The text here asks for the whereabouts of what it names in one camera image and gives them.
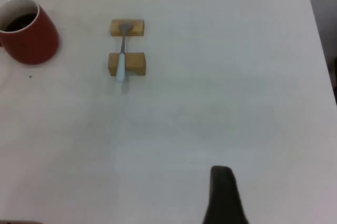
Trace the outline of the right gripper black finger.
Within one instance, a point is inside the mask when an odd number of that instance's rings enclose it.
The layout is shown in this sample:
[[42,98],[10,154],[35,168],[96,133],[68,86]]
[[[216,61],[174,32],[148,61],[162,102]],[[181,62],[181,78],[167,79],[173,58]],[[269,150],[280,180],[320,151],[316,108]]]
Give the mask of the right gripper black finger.
[[229,167],[211,168],[209,204],[203,223],[248,223],[235,175]]

